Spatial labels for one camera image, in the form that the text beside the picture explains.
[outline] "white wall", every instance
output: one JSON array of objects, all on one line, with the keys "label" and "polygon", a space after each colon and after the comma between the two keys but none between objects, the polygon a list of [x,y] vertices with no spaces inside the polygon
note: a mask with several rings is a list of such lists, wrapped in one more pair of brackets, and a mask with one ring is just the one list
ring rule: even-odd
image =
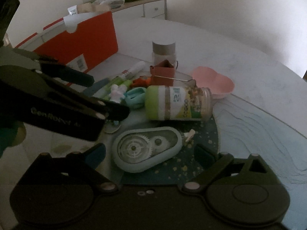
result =
[{"label": "white wall", "polygon": [[19,0],[20,6],[7,30],[16,46],[48,24],[68,15],[67,8],[82,4],[82,0]]},{"label": "white wall", "polygon": [[257,48],[299,76],[307,70],[307,0],[167,0],[168,19]]}]

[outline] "gray bottle cap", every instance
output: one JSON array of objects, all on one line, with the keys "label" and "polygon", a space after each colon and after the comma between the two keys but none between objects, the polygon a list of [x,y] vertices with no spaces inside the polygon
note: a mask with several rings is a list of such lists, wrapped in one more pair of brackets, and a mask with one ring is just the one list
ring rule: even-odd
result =
[{"label": "gray bottle cap", "polygon": [[153,41],[153,52],[159,55],[171,55],[176,53],[176,43]]}]

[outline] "plastic bag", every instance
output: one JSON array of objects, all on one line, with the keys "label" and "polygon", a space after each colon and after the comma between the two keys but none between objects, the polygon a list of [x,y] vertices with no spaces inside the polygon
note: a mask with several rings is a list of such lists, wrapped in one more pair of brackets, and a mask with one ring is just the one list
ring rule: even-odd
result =
[{"label": "plastic bag", "polygon": [[125,0],[96,0],[93,2],[93,5],[100,5],[100,4],[106,4],[109,5],[111,9],[119,8],[123,6],[125,3]]}]

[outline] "heart-shaped bowl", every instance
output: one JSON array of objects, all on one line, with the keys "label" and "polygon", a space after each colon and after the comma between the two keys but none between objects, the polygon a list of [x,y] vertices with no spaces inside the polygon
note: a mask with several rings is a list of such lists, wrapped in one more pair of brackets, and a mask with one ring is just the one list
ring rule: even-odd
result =
[{"label": "heart-shaped bowl", "polygon": [[209,67],[196,67],[192,77],[197,87],[207,87],[214,99],[224,98],[234,90],[233,81]]}]

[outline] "table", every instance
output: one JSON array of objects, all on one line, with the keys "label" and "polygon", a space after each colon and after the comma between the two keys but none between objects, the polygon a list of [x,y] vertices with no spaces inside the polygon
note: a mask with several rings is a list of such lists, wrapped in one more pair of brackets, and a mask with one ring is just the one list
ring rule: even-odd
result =
[{"label": "table", "polygon": [[[151,61],[151,41],[163,37],[173,37],[176,41],[179,71],[190,73],[197,66],[208,66],[234,81],[234,95],[219,101],[213,110],[220,150],[238,158],[259,153],[290,193],[291,205],[283,223],[289,229],[306,229],[305,81],[258,50],[196,27],[140,18],[115,24],[115,29],[119,52],[89,72],[96,81],[117,74],[139,60]],[[17,164],[9,158],[16,162],[10,156],[17,151],[18,147],[10,149],[10,155],[8,152],[0,159],[0,167],[16,169]],[[20,158],[18,165],[16,177],[23,174],[28,163]],[[5,184],[5,193],[1,189],[0,223],[4,229],[10,229],[16,222],[8,202],[14,182]]]}]

